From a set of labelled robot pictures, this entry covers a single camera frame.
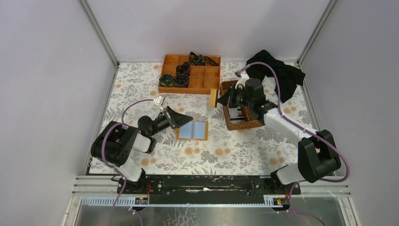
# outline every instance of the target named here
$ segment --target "black garment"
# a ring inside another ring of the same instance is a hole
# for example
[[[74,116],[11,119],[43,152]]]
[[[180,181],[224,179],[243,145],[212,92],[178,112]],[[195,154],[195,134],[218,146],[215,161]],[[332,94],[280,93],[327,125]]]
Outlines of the black garment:
[[[301,72],[296,67],[286,65],[284,62],[274,59],[266,50],[262,50],[247,61],[247,64],[253,62],[267,63],[276,72],[279,80],[281,97],[280,100],[284,103],[289,100],[295,92],[296,85],[303,85],[305,73]],[[253,65],[247,69],[247,74],[250,78],[259,79],[263,81],[264,76],[273,77],[271,71],[264,65]]]

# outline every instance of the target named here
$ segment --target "open notebook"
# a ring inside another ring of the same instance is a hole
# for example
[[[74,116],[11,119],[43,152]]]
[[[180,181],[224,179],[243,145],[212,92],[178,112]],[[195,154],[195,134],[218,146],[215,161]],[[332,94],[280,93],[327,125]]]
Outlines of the open notebook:
[[[176,131],[179,140],[208,140],[208,122],[191,121]]]

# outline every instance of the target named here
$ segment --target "black strap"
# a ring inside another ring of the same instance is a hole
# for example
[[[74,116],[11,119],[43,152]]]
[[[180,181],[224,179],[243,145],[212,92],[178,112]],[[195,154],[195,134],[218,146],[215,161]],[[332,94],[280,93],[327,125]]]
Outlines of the black strap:
[[[173,87],[173,75],[163,74],[160,77],[160,86],[162,87]]]
[[[190,64],[186,61],[182,65],[176,67],[176,74],[190,75]]]
[[[175,87],[188,87],[189,76],[187,74],[178,74],[175,77]]]
[[[205,66],[205,62],[209,61],[213,66],[219,66],[219,64],[217,64],[212,58],[201,54],[197,55],[193,52],[190,52],[188,59],[192,65]]]

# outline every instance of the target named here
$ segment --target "reflective surface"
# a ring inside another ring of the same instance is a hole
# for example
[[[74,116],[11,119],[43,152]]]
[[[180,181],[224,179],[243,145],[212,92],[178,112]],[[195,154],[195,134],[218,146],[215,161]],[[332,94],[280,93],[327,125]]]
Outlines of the reflective surface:
[[[345,222],[338,201],[335,198],[293,198],[296,210],[310,212],[328,226],[344,226]],[[109,206],[82,205],[77,226],[108,226]],[[293,213],[277,214],[270,208],[175,208],[147,207],[140,211],[145,226],[296,226],[302,223]],[[319,226],[320,222],[300,215],[309,225]],[[113,226],[139,226],[137,215],[127,207],[116,207],[112,215]]]

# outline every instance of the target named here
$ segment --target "floral tablecloth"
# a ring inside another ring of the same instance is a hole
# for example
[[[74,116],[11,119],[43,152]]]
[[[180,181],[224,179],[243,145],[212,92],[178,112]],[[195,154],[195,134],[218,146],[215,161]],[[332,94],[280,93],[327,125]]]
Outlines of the floral tablecloth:
[[[222,63],[222,81],[236,80],[235,71],[245,63]],[[125,107],[145,98],[155,98],[162,64],[122,63],[120,65],[102,129],[109,121],[120,121]],[[277,101],[273,78],[263,81],[266,97]],[[134,161],[148,174],[219,174],[219,175],[269,175],[274,170],[297,162],[297,148],[283,136],[264,126],[254,129],[229,131],[226,128],[222,107],[209,106],[209,95],[164,94],[165,105],[175,111],[190,115],[195,121],[208,121],[207,141],[176,140],[174,130],[168,128],[153,136],[157,144],[151,154],[136,152]],[[282,105],[285,114],[311,127],[301,88]],[[133,106],[125,122],[137,127],[144,115],[155,118],[159,109],[152,102]],[[93,159],[90,174],[114,173],[102,162]]]

